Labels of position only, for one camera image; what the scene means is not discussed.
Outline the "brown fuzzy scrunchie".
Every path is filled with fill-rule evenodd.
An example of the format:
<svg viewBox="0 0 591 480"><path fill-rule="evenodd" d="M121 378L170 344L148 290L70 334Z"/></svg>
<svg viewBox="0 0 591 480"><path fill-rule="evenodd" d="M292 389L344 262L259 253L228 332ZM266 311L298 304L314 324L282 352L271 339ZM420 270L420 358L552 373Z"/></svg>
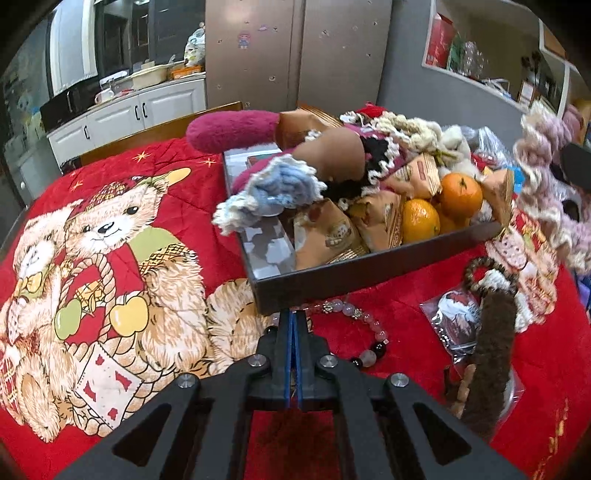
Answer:
<svg viewBox="0 0 591 480"><path fill-rule="evenodd" d="M489 293L482 302L481 328L473 355L475 372L461 420L489 441L504 408L510 377L517 306L506 291Z"/></svg>

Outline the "bagged anime badge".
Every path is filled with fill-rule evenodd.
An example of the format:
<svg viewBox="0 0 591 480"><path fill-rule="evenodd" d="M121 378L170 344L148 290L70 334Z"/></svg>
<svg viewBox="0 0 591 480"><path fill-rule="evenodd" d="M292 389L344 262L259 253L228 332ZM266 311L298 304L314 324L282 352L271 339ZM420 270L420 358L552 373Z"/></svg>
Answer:
<svg viewBox="0 0 591 480"><path fill-rule="evenodd" d="M481 314L472 294L458 286L422 303L420 308L454 364L474 353Z"/></svg>

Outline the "black rectangular tray box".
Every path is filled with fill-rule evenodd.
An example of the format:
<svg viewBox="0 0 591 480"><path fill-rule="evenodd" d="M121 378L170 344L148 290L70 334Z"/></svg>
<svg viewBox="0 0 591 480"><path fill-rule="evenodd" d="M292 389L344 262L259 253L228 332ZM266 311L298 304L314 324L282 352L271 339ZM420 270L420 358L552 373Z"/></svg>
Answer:
<svg viewBox="0 0 591 480"><path fill-rule="evenodd" d="M501 231L496 221L482 223L432 240L306 270L294 268L294 246L277 217L263 218L236 238L256 306L260 313L269 315L378 285L452 257Z"/></svg>

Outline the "red teddy bear blanket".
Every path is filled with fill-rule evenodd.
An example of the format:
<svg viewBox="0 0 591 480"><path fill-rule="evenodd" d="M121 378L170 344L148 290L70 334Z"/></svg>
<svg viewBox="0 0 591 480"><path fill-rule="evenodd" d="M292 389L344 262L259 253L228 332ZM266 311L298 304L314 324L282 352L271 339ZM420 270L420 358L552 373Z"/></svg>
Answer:
<svg viewBox="0 0 591 480"><path fill-rule="evenodd" d="M259 315L238 240L211 215L221 158L173 139L83 167L34 203L1 264L1 441L28 479L52 479L175 377L220 373L256 349ZM517 275L534 323L515 338L523 388L493 447L533 479L573 461L590 425L590 325L539 224L515 211L494 240L349 294L348 317L311 304L315 333L438 400L451 362L420 305L487 254Z"/></svg>

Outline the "lower orange mandarin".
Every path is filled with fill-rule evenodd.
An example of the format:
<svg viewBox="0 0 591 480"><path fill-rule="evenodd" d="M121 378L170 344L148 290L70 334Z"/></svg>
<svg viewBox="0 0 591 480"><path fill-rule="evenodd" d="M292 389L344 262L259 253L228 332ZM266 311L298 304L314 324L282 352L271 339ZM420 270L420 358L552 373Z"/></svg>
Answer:
<svg viewBox="0 0 591 480"><path fill-rule="evenodd" d="M403 243L430 240L440 234L441 221L435 207L426 200L408 200L403 209Z"/></svg>

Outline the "orange mandarin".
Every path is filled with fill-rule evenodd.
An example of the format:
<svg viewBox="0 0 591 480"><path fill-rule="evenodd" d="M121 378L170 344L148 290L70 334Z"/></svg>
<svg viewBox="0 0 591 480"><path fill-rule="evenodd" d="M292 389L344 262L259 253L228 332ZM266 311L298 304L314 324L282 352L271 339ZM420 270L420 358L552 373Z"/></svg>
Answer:
<svg viewBox="0 0 591 480"><path fill-rule="evenodd" d="M403 209L403 243L430 240L440 234L441 221L435 207L426 200L408 200Z"/></svg>
<svg viewBox="0 0 591 480"><path fill-rule="evenodd" d="M467 219L480 211L483 192L472 177L452 172L441 180L440 203L443 211L454 219Z"/></svg>

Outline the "upper orange mandarin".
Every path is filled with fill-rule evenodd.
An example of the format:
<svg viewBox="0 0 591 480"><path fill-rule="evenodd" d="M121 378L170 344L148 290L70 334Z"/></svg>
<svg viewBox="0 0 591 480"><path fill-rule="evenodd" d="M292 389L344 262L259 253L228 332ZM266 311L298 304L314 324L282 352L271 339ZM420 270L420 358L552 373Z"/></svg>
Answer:
<svg viewBox="0 0 591 480"><path fill-rule="evenodd" d="M467 219L480 211L483 192L472 177L452 172L441 180L440 203L443 211L454 219Z"/></svg>

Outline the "blue white knitted scrunchie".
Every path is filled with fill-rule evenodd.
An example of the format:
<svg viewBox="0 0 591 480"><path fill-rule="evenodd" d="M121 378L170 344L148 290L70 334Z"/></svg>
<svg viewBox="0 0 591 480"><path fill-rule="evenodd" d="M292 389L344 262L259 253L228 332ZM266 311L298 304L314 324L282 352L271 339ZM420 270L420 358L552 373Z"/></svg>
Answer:
<svg viewBox="0 0 591 480"><path fill-rule="evenodd" d="M318 179L317 170L304 160L290 154L273 157L266 167L250 175L242 190L217 205L212 223L228 236L283 210L322 200L327 188Z"/></svg>

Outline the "pink cream knitted scrunchie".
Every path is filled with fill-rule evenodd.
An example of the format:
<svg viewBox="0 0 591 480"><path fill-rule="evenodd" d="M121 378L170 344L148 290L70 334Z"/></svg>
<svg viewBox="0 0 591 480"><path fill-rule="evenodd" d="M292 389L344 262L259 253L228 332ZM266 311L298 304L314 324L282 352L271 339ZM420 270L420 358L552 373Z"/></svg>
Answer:
<svg viewBox="0 0 591 480"><path fill-rule="evenodd" d="M559 198L559 181L550 165L572 139L567 124L536 101L521 119L522 137L513 147L525 180L518 206L537 220L559 259L580 275L590 273L590 195L580 192L581 219L571 219Z"/></svg>

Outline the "magenta fuzzy scrunchie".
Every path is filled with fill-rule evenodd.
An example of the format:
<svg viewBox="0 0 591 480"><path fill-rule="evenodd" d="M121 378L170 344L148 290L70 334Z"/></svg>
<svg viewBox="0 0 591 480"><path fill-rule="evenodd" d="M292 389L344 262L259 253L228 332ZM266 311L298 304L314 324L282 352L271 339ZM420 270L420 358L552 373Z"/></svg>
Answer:
<svg viewBox="0 0 591 480"><path fill-rule="evenodd" d="M262 110L206 113L187 126L186 140L193 149L209 154L270 144L279 121L279 113Z"/></svg>

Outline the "clear plastic bag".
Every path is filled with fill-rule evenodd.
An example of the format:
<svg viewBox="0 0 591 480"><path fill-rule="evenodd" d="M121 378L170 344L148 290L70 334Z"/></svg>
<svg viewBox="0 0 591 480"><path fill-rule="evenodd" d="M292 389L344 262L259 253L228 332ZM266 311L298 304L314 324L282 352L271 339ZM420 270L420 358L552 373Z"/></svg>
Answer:
<svg viewBox="0 0 591 480"><path fill-rule="evenodd" d="M481 169L485 166L492 170L517 166L513 154L489 127L474 129L461 126L461 131L468 142L472 157Z"/></svg>

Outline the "wooden chair back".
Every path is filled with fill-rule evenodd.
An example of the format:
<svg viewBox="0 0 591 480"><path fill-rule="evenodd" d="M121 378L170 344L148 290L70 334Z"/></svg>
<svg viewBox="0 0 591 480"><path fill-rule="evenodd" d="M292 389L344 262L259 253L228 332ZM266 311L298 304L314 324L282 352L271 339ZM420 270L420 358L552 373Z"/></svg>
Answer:
<svg viewBox="0 0 591 480"><path fill-rule="evenodd" d="M128 135L121 139L107 143L100 147L95 147L90 151L82 154L70 156L63 164L59 166L63 175L66 175L82 166L89 165L99 160L124 153L128 150L143 147L154 142L163 142L174 138L182 138L185 136L188 125L198 117L218 112L218 111L242 111L242 101L235 101L201 112L192 113L183 117L179 117L159 125L149 127L135 133Z"/></svg>

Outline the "white kitchen cabinet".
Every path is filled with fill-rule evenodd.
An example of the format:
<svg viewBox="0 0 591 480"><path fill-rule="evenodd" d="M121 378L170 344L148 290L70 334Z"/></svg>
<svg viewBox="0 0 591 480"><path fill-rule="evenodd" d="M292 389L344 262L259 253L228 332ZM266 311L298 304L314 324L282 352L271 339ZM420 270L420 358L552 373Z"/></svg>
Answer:
<svg viewBox="0 0 591 480"><path fill-rule="evenodd" d="M98 147L206 109L205 76L194 74L95 106L47 134L59 166Z"/></svg>

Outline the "black microwave oven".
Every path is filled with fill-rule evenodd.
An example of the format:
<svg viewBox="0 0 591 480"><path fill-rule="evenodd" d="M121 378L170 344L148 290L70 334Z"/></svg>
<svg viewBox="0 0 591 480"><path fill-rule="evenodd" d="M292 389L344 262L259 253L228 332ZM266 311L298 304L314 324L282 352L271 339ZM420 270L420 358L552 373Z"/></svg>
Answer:
<svg viewBox="0 0 591 480"><path fill-rule="evenodd" d="M45 132L49 133L82 115L95 104L95 96L99 92L99 80L93 77L79 81L53 96L40 107Z"/></svg>

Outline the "cream plastic basin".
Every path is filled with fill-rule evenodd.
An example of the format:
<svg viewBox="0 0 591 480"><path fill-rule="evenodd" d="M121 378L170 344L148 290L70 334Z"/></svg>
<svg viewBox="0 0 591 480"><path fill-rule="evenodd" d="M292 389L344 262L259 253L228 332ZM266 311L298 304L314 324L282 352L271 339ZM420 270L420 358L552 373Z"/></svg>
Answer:
<svg viewBox="0 0 591 480"><path fill-rule="evenodd" d="M149 68L141 69L130 76L132 89L142 90L154 85L158 85L167 80L168 65L155 65Z"/></svg>

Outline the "silver double door refrigerator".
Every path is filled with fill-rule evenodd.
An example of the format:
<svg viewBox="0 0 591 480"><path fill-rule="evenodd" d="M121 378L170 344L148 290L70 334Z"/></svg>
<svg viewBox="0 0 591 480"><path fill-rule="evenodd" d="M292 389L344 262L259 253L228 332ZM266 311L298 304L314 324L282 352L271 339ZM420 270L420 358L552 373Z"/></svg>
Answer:
<svg viewBox="0 0 591 480"><path fill-rule="evenodd" d="M208 107L339 115L376 102L392 10L389 0L206 2Z"/></svg>

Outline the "white wall shelf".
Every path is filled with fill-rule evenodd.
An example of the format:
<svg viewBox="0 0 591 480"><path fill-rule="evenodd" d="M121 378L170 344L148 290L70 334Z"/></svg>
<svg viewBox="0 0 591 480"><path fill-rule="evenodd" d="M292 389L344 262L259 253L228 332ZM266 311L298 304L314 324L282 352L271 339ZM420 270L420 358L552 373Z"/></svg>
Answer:
<svg viewBox="0 0 591 480"><path fill-rule="evenodd" d="M432 1L423 65L523 111L540 99L561 116L590 83L549 27L515 1Z"/></svg>

